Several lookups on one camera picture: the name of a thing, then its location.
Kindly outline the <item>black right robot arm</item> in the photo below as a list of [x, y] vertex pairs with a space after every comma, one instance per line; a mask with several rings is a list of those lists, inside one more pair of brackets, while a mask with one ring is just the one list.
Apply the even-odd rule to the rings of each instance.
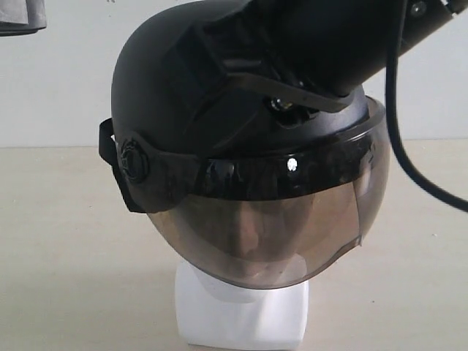
[[465, 1], [247, 1], [194, 20], [165, 71], [192, 113], [232, 90], [335, 113], [385, 66], [392, 25], [403, 23], [406, 53], [466, 9]]

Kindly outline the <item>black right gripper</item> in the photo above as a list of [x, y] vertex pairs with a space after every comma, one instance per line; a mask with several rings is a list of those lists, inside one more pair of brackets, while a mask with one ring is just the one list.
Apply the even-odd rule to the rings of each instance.
[[269, 98], [282, 110], [301, 106], [338, 113], [355, 93], [340, 97], [301, 80], [252, 25], [245, 12], [190, 24], [171, 46], [171, 88], [192, 113], [233, 90]]

